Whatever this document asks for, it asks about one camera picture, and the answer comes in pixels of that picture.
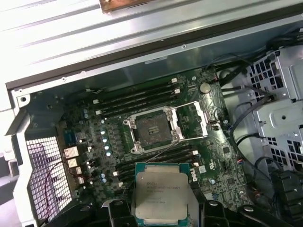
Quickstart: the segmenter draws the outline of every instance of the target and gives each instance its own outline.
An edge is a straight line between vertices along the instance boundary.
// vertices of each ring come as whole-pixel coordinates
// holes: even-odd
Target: green circuit board
[[[86,152],[84,159],[97,160],[98,164],[84,173],[89,175],[90,171],[97,171],[105,176],[106,180],[95,177],[87,189],[98,203],[121,197],[127,185],[134,180],[132,164],[159,153],[157,150],[143,155],[133,154],[134,140],[129,125],[124,123],[125,119],[163,106],[174,107],[194,101],[199,102],[209,123],[206,138],[170,145],[167,131],[158,128],[151,128],[152,133],[154,130],[162,133],[158,143],[150,145],[155,137],[149,140],[148,136],[140,134],[139,129],[135,136],[146,136],[146,149],[171,146],[168,151],[177,150],[175,155],[168,155],[165,161],[190,163],[190,182],[198,182],[207,199],[218,200],[232,210],[250,203],[243,186],[245,176],[241,167],[238,171],[240,182],[236,177],[237,156],[226,137],[230,125],[221,88],[218,83],[213,83],[209,93],[200,91],[201,84],[212,81],[214,75],[211,71],[192,70],[115,91],[104,89],[93,97],[78,101],[76,105],[65,107],[62,120],[66,122],[66,127],[62,130],[66,147],[85,139],[87,146],[93,149]],[[162,121],[160,113],[151,111],[138,116],[136,121],[142,121],[143,126],[148,125],[149,121]],[[200,122],[194,105],[178,108],[178,126],[185,138],[202,136]],[[192,151],[198,152],[194,158]]]

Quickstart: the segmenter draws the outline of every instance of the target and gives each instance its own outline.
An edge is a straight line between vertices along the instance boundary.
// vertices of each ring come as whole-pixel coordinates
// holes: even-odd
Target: ventilation holes
[[[27,149],[33,167],[29,189],[37,217],[40,221],[44,221],[45,218],[51,220],[71,201],[56,137],[28,140]]]
[[[287,165],[286,155],[284,151],[274,148],[271,148],[270,150],[275,161],[283,165]]]
[[[268,143],[269,143],[270,145],[277,146],[277,143],[276,143],[276,139],[275,139],[275,138],[267,137],[267,140],[268,140]]]
[[[263,61],[250,66],[250,69],[250,80],[254,88],[265,89],[266,87],[266,91],[272,91],[284,87],[280,70],[276,67],[275,62],[265,58]],[[255,93],[255,95],[257,101],[263,97],[259,93]]]

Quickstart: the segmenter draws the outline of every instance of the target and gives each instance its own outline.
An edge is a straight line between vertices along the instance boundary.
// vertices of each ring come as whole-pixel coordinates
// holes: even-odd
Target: label
[[[199,172],[200,172],[201,174],[206,173],[205,166],[199,166]]]
[[[193,178],[193,182],[198,181],[195,169],[190,170],[191,177]]]

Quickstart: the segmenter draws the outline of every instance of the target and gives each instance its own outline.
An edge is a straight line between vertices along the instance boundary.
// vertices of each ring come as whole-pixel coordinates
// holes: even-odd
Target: capacitor
[[[210,84],[208,84],[208,83],[202,83],[202,84],[200,85],[200,91],[201,91],[203,94],[209,93],[210,90],[211,90]]]
[[[214,185],[214,184],[216,183],[216,180],[215,180],[215,179],[209,179],[209,183],[210,183],[211,185]]]

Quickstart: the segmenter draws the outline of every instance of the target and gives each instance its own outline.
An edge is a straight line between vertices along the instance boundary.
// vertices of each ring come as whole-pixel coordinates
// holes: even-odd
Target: sticker
[[[206,173],[205,166],[199,166],[199,172],[200,172],[201,174]]]
[[[152,60],[146,61],[145,65],[150,64],[150,63],[154,63],[154,62],[157,62],[157,61],[165,60],[165,59],[167,59],[167,56],[156,58],[156,59],[152,59]]]

